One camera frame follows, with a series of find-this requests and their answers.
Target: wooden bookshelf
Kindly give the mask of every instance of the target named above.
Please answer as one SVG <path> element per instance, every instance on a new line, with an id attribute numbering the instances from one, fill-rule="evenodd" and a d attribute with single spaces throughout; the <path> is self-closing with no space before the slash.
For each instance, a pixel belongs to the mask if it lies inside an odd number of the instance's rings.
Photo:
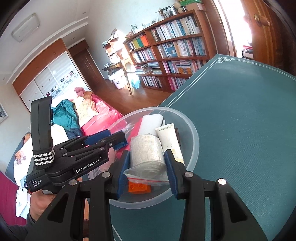
<path id="1" fill-rule="evenodd" d="M 177 37 L 177 38 L 172 38 L 172 39 L 168 39 L 168 40 L 164 40 L 164 41 L 159 41 L 156 42 L 151 30 L 155 29 L 156 27 L 159 27 L 163 24 L 166 24 L 168 22 L 172 22 L 174 20 L 178 20 L 181 18 L 185 18 L 188 16 L 193 16 L 199 29 L 200 29 L 200 33 L 199 34 L 192 34 L 192 35 L 186 35 L 186 36 L 181 36 L 181 37 Z M 216 48 L 215 48 L 215 43 L 213 41 L 213 36 L 211 34 L 211 29 L 208 23 L 208 20 L 206 18 L 206 15 L 204 13 L 204 11 L 201 10 L 190 10 L 187 12 L 183 12 L 180 13 L 178 15 L 174 15 L 172 17 L 166 18 L 162 21 L 159 21 L 151 26 L 149 26 L 148 28 L 145 28 L 143 30 L 141 30 L 140 32 L 136 33 L 135 35 L 131 36 L 130 38 L 128 38 L 127 40 L 125 40 L 123 42 L 123 44 L 126 46 L 126 49 L 129 52 L 130 58 L 132 59 L 134 65 L 139 65 L 139 64 L 145 64 L 145 63 L 152 63 L 152 62 L 158 62 L 161 72 L 162 74 L 153 74 L 153 73 L 147 73 L 147 74 L 138 74 L 138 76 L 140 77 L 140 81 L 142 83 L 143 88 L 148 88 L 148 89 L 157 89 L 160 91 L 165 91 L 165 92 L 169 92 L 172 93 L 174 92 L 174 90 L 171 89 L 170 83 L 168 78 L 169 77 L 177 77 L 177 78 L 185 78 L 188 79 L 190 78 L 192 75 L 191 74 L 176 74 L 176 73 L 166 73 L 165 71 L 165 67 L 163 65 L 163 61 L 172 61 L 172 60 L 210 60 L 211 58 L 213 58 L 216 54 Z M 138 49 L 134 49 L 131 50 L 130 46 L 129 46 L 129 42 L 132 41 L 133 39 L 137 38 L 140 35 L 146 35 L 146 38 L 148 40 L 149 45 L 142 47 L 142 48 L 138 48 Z M 173 41 L 177 41 L 177 40 L 182 40 L 182 39 L 191 39 L 191 38 L 202 38 L 204 45 L 205 45 L 205 50 L 207 55 L 206 56 L 181 56 L 181 57 L 171 57 L 171 58 L 162 58 L 160 55 L 160 52 L 157 48 L 158 45 L 167 43 L 167 42 L 173 42 Z M 152 51 L 154 52 L 154 55 L 156 57 L 155 60 L 149 60 L 149 61 L 143 61 L 140 63 L 137 63 L 133 56 L 132 53 L 135 53 L 139 50 L 144 50 L 146 48 L 150 47 L 152 49 Z M 153 86 L 146 86 L 142 80 L 143 76 L 155 76 L 158 77 L 162 88 L 158 88 L 158 87 L 153 87 Z"/>
<path id="2" fill-rule="evenodd" d="M 202 34 L 191 34 L 191 35 L 181 36 L 181 37 L 177 37 L 177 38 L 173 38 L 173 39 L 168 39 L 168 40 L 156 42 L 152 45 L 160 45 L 160 44 L 171 42 L 171 41 L 177 41 L 177 40 L 188 39 L 188 38 L 196 38 L 196 37 L 202 37 Z"/>

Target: teal table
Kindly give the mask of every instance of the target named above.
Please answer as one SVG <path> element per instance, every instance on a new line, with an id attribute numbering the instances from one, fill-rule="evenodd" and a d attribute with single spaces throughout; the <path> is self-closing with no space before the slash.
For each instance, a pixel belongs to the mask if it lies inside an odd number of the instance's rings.
<path id="1" fill-rule="evenodd" d="M 194 173 L 225 178 L 272 240 L 296 206 L 296 79 L 255 61 L 216 55 L 161 106 L 187 115 L 200 153 Z M 210 240 L 207 200 L 206 240 Z M 177 241 L 184 201 L 111 206 L 116 241 Z"/>

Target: white sponge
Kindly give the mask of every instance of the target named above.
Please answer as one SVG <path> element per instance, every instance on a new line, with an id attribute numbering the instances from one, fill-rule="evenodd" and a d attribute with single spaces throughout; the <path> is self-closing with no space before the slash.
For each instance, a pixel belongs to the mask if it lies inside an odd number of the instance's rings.
<path id="1" fill-rule="evenodd" d="M 161 114 L 144 115 L 138 132 L 138 136 L 151 134 L 158 137 L 155 128 L 165 125 L 165 120 Z"/>

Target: door knob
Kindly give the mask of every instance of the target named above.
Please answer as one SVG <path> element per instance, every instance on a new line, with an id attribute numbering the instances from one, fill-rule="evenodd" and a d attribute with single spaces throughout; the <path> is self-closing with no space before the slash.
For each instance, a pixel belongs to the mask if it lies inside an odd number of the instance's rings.
<path id="1" fill-rule="evenodd" d="M 270 21 L 267 17 L 259 16 L 258 14 L 254 15 L 255 21 L 259 27 L 266 26 L 270 27 Z"/>

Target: ceiling light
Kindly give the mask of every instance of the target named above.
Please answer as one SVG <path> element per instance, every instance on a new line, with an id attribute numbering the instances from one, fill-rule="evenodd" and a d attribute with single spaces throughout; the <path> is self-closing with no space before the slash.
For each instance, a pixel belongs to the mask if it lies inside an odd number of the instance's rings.
<path id="1" fill-rule="evenodd" d="M 39 19 L 35 13 L 22 21 L 11 33 L 11 36 L 18 42 L 22 42 L 40 26 Z"/>

